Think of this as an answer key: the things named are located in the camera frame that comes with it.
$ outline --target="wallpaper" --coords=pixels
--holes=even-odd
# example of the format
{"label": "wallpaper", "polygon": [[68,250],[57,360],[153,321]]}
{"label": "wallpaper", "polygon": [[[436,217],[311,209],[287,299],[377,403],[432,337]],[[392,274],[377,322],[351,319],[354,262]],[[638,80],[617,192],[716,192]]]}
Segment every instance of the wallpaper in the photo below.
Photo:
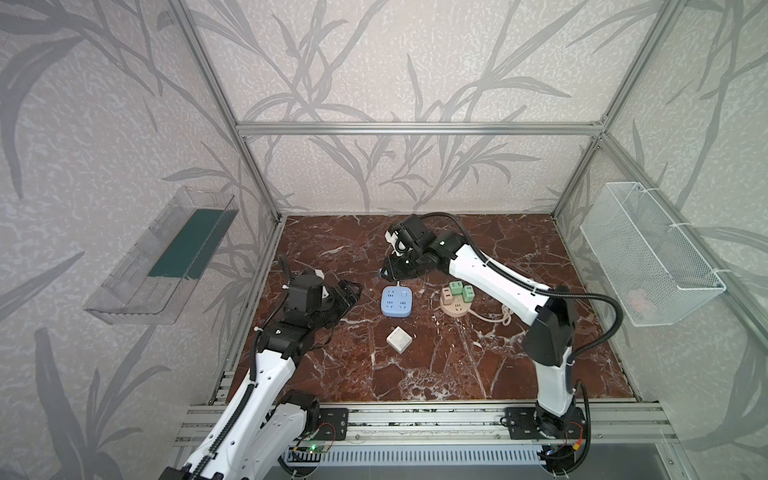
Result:
{"label": "wallpaper", "polygon": [[[768,2],[688,2],[611,134],[766,305]],[[590,290],[612,293],[578,227],[607,181],[598,155],[558,218]],[[606,321],[610,314],[601,312]],[[616,335],[638,393],[664,405],[702,479],[768,469],[768,357],[722,299],[672,326]]]}
{"label": "wallpaper", "polygon": [[251,140],[250,149],[280,208],[297,214],[549,213],[587,141],[578,136],[285,136]]}
{"label": "wallpaper", "polygon": [[661,5],[187,3],[240,121],[599,120]]}
{"label": "wallpaper", "polygon": [[[190,0],[238,121],[597,121],[660,5]],[[251,138],[284,211],[546,211],[584,138]]]}
{"label": "wallpaper", "polygon": [[764,307],[766,31],[765,2],[686,7],[611,131]]}
{"label": "wallpaper", "polygon": [[[163,10],[0,2],[0,477],[156,478],[273,224]],[[178,187],[240,208],[174,325],[83,310]]]}
{"label": "wallpaper", "polygon": [[[598,154],[557,218],[589,291],[615,295],[579,227],[606,182],[627,181]],[[595,303],[604,326],[613,313]],[[661,402],[702,480],[757,480],[768,468],[768,357],[720,298],[679,323],[624,322],[612,340],[635,392]]]}

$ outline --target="white robotic arm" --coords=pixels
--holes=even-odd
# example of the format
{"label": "white robotic arm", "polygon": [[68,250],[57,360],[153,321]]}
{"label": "white robotic arm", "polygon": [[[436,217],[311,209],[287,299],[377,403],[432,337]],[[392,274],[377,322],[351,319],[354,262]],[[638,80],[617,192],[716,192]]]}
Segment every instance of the white robotic arm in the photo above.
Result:
{"label": "white robotic arm", "polygon": [[[453,220],[462,235],[450,230],[435,235],[422,220],[437,216]],[[392,225],[385,237],[395,253],[386,257],[379,271],[382,278],[406,280],[437,268],[483,290],[530,326],[523,347],[534,362],[538,379],[537,427],[544,437],[559,436],[574,419],[573,362],[579,353],[605,342],[618,330],[622,317],[618,302],[596,293],[570,293],[564,286],[552,289],[501,265],[477,248],[461,221],[451,214],[410,215]],[[600,339],[574,351],[576,298],[610,303],[616,321]]]}
{"label": "white robotic arm", "polygon": [[[319,400],[291,390],[277,396],[313,348],[315,332],[335,326],[359,300],[362,286],[331,287],[315,272],[289,276],[283,302],[254,338],[251,368],[202,445],[181,470],[166,468],[159,480],[261,480],[286,447],[319,428]],[[272,322],[283,307],[283,317]]]}
{"label": "white robotic arm", "polygon": [[[549,301],[549,297],[536,292],[549,290],[549,286],[536,283],[496,260],[488,259],[488,262],[493,262],[498,268],[516,276],[536,290],[531,292],[488,268],[468,244],[461,246],[456,252],[456,258],[450,261],[449,273],[471,283],[509,307],[526,325],[533,325],[539,317],[539,311]],[[571,347],[567,346],[562,351],[557,365],[542,365],[534,361],[538,380],[538,404],[558,417],[563,416],[573,402],[573,393],[568,386],[567,378],[569,370],[566,362],[569,355],[571,355]]]}

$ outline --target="round power strip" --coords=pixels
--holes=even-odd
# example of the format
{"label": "round power strip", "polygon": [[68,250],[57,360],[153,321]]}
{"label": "round power strip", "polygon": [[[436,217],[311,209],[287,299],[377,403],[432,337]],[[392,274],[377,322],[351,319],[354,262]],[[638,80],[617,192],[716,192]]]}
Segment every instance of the round power strip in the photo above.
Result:
{"label": "round power strip", "polygon": [[443,305],[442,302],[440,302],[440,308],[442,308],[442,311],[452,316],[453,318],[459,318],[460,316],[466,315],[471,306],[472,304],[466,303],[461,295],[454,296],[453,303],[450,305]]}

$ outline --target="brown marble table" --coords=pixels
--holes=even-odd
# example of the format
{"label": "brown marble table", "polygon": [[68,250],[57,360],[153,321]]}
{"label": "brown marble table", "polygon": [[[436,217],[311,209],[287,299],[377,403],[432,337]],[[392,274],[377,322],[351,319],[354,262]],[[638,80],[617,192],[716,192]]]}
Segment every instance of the brown marble table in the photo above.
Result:
{"label": "brown marble table", "polygon": [[[548,215],[462,215],[475,242],[509,267],[548,285],[566,285],[584,291]],[[307,354],[287,388],[317,394],[322,401],[534,399],[534,366],[522,349],[526,325],[517,317],[508,326],[483,322],[471,315],[453,319],[439,308],[439,290],[454,280],[434,271],[401,284],[413,291],[408,318],[382,315],[381,292],[391,283],[377,272],[389,245],[384,232],[401,217],[341,216],[289,217],[278,252],[293,271],[319,268],[336,283],[339,278],[362,283],[362,299],[333,334],[333,341]],[[440,230],[448,220],[432,218]],[[254,325],[260,325],[275,307],[282,290],[282,273],[273,262]],[[472,309],[498,318],[501,304],[475,290]],[[576,345],[601,333],[591,306],[578,302]],[[414,337],[399,355],[386,342],[397,326]],[[318,333],[324,342],[327,331]],[[246,341],[230,397],[248,370]],[[574,377],[584,380],[590,397],[630,398],[632,391],[608,344],[584,354],[574,365]]]}

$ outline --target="transparent plastic tray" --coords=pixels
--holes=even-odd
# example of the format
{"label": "transparent plastic tray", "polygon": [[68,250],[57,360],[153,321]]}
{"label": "transparent plastic tray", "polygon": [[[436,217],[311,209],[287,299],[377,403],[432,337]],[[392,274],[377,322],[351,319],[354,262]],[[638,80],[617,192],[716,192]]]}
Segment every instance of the transparent plastic tray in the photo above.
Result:
{"label": "transparent plastic tray", "polygon": [[[85,310],[111,324],[170,325],[176,322],[223,234],[237,215],[233,199],[232,194],[180,188],[91,295]],[[195,233],[197,242],[174,243],[199,210],[206,210],[196,216],[199,218],[200,213],[204,214],[204,222],[198,223],[206,228],[190,226],[185,230],[187,234]],[[168,258],[167,250],[172,244],[187,248],[181,256],[184,261]]]}

